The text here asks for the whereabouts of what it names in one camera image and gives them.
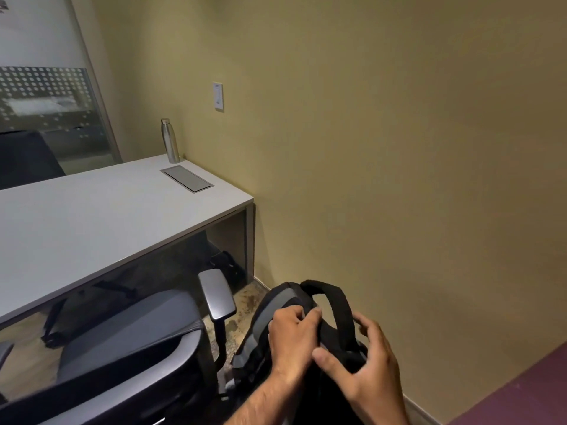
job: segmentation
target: white desk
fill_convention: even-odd
[[[0,191],[0,329],[96,277],[245,211],[253,272],[253,198],[188,161],[213,184],[192,193],[165,155]]]

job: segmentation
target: light switch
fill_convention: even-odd
[[[222,83],[213,82],[214,108],[224,110],[224,100],[222,96]]]

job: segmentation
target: left hand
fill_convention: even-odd
[[[311,364],[311,353],[317,347],[321,309],[316,307],[302,318],[303,307],[293,305],[276,310],[268,325],[272,375],[292,387],[301,383]]]

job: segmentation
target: forearm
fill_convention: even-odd
[[[294,394],[294,386],[270,375],[225,425],[279,425]]]

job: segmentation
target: backpack handle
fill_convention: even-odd
[[[333,310],[335,322],[337,323],[338,343],[343,351],[356,351],[359,349],[354,333],[354,322],[351,306],[346,300],[341,288],[317,280],[306,280],[301,283],[301,288],[309,296],[325,294]]]

